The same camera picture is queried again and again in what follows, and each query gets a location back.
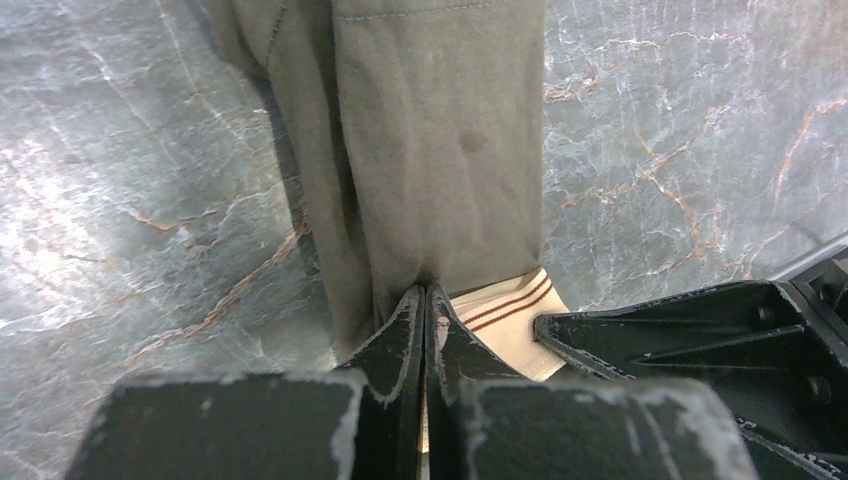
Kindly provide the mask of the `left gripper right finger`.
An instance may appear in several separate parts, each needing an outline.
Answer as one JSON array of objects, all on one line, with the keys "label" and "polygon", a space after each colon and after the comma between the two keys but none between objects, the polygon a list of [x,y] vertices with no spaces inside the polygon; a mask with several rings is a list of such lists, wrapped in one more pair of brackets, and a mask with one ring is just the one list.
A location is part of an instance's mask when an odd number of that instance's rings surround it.
[{"label": "left gripper right finger", "polygon": [[425,365],[434,479],[754,479],[728,408],[683,379],[531,381],[427,289]]}]

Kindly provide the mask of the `olive boxer briefs beige waistband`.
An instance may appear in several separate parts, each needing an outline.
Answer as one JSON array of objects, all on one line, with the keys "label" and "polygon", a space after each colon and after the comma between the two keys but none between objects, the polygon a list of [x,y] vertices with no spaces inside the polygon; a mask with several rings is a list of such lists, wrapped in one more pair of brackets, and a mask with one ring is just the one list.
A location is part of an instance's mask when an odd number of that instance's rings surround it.
[{"label": "olive boxer briefs beige waistband", "polygon": [[542,1],[211,1],[221,56],[266,79],[346,359],[416,284],[524,376],[562,359],[543,243]]}]

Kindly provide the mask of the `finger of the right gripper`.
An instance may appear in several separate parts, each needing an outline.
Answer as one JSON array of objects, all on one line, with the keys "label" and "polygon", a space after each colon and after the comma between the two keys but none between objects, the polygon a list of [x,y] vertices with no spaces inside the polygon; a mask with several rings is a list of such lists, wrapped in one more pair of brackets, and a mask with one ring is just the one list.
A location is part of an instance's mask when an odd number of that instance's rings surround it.
[{"label": "finger of the right gripper", "polygon": [[534,335],[599,378],[707,384],[731,410],[763,479],[847,475],[843,282],[732,282],[620,309],[544,315]]}]

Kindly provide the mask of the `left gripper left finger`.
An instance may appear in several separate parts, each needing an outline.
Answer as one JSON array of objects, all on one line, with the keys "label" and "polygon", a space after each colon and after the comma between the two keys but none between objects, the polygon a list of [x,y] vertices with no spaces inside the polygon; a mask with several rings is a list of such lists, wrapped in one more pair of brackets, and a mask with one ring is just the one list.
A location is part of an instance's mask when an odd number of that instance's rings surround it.
[{"label": "left gripper left finger", "polygon": [[70,479],[415,479],[425,293],[327,372],[148,374],[117,383]]}]

